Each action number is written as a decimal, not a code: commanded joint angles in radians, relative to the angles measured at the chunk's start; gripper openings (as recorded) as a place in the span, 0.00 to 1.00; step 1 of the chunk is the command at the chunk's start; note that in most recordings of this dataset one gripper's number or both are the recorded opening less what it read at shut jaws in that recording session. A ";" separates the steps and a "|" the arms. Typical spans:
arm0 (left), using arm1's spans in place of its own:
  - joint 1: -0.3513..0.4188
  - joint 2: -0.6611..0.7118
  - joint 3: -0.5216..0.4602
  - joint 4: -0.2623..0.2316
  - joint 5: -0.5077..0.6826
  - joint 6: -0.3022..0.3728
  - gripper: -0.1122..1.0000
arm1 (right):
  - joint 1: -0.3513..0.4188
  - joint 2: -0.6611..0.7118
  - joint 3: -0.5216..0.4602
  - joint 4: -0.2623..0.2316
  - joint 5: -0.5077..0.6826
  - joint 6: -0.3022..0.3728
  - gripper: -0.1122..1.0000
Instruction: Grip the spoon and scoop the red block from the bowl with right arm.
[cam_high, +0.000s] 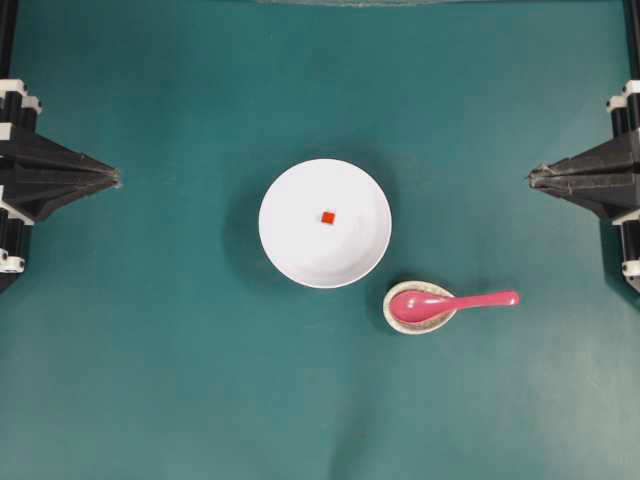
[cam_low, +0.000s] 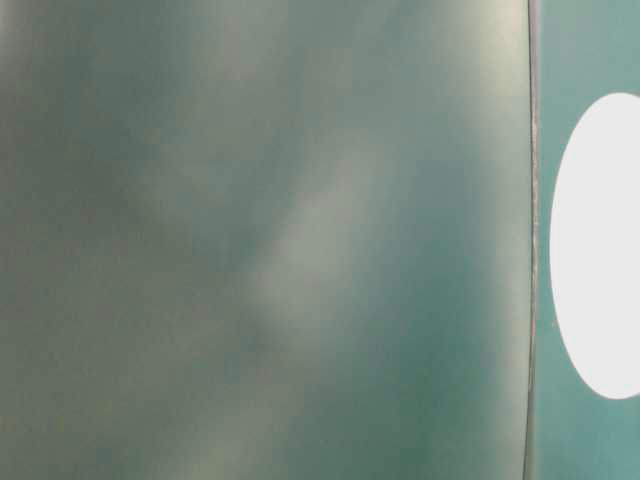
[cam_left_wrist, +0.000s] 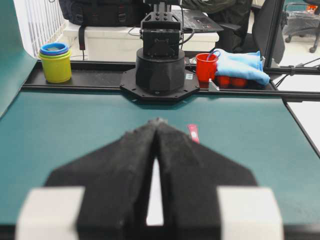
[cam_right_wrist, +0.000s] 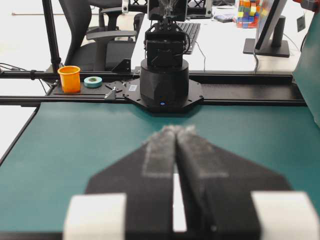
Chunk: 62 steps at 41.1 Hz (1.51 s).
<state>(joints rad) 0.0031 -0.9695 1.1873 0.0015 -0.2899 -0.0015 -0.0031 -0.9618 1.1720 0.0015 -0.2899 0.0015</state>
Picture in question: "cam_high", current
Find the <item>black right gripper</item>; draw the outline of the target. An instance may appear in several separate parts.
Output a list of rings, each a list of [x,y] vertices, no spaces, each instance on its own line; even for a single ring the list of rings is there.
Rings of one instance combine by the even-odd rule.
[[[528,175],[529,186],[614,220],[620,232],[625,281],[639,291],[639,176],[614,174],[639,168],[639,81],[629,80],[622,93],[606,103],[615,138]]]

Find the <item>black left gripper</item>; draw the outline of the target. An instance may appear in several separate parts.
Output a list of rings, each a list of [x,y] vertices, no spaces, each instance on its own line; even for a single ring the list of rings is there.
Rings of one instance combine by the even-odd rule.
[[[1,80],[2,293],[27,267],[35,223],[69,203],[120,185],[117,169],[29,131],[41,112],[40,100],[28,95],[22,80]],[[8,167],[16,166],[13,160],[25,167],[95,174],[8,174]]]

